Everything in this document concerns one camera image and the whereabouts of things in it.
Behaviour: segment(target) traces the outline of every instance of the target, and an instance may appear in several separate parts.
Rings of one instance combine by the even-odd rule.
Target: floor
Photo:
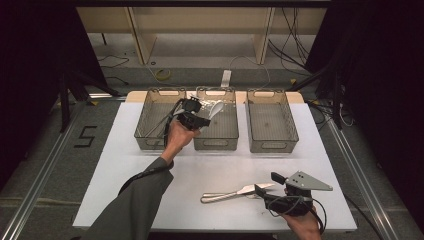
[[[99,63],[111,88],[122,93],[146,89],[154,85],[190,85],[197,86],[220,84],[225,69],[232,70],[230,84],[239,89],[258,87],[267,84],[270,87],[288,88],[292,81],[301,81],[307,74],[295,64],[281,63],[281,59],[268,51],[264,65],[257,65],[251,37],[248,35],[160,35],[155,43],[152,56],[147,65],[141,65],[135,53],[131,35],[105,34],[107,45],[101,34],[89,34]],[[272,36],[272,41],[281,47],[285,36]],[[314,36],[302,36],[302,44],[309,49]],[[298,61],[295,44],[289,42],[286,52]],[[170,69],[172,77],[165,81],[156,81],[152,72],[158,69]],[[314,90],[317,83],[305,87],[300,92],[305,100],[315,100]],[[88,88],[89,92],[101,92]],[[32,184],[39,179],[41,169],[46,163],[52,163],[50,172],[43,182],[34,208],[24,219],[23,228],[18,231],[18,239],[72,239],[82,236],[84,230],[72,227],[73,219],[96,168],[103,145],[112,126],[114,116],[121,100],[102,100],[89,103],[71,101],[71,110],[75,116],[74,127],[68,136],[59,133],[60,104],[53,106],[48,121],[38,137],[38,141],[28,152],[9,183],[0,193],[0,232],[3,234],[8,223],[15,215]],[[320,99],[321,104],[329,104]],[[386,229],[384,239],[424,239],[415,222],[409,215],[401,199],[378,167],[361,128],[352,117],[348,106],[343,114],[343,130],[335,129],[331,120],[322,112],[310,108],[317,129],[333,165],[341,188],[354,204],[348,202],[358,229],[351,233],[325,232],[324,239],[379,239],[369,219],[378,229]],[[90,147],[78,148],[88,144],[80,134],[95,136]],[[340,145],[348,146],[346,152]],[[52,149],[59,155],[52,156]],[[240,235],[154,234],[152,239],[240,239]],[[295,239],[291,232],[276,233],[277,239]]]

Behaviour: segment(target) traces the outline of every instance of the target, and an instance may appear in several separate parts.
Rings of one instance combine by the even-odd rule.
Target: white table
[[[327,231],[354,231],[357,227],[325,152],[306,104],[290,104],[299,135],[291,154],[252,154],[249,151],[246,112],[237,104],[239,140],[236,151],[203,152],[193,142],[175,158],[174,181],[163,196],[152,231],[180,232],[280,232],[286,222],[271,216],[262,199],[239,197],[202,204],[205,192],[232,192],[244,185],[272,182],[270,173],[289,177],[301,170],[331,185],[333,191],[312,191],[327,212]],[[117,196],[122,184],[143,171],[160,151],[140,150],[134,131],[142,103],[122,103],[93,178],[73,226],[90,227]],[[285,186],[276,184],[271,194],[283,195]],[[322,209],[316,204],[324,220]]]

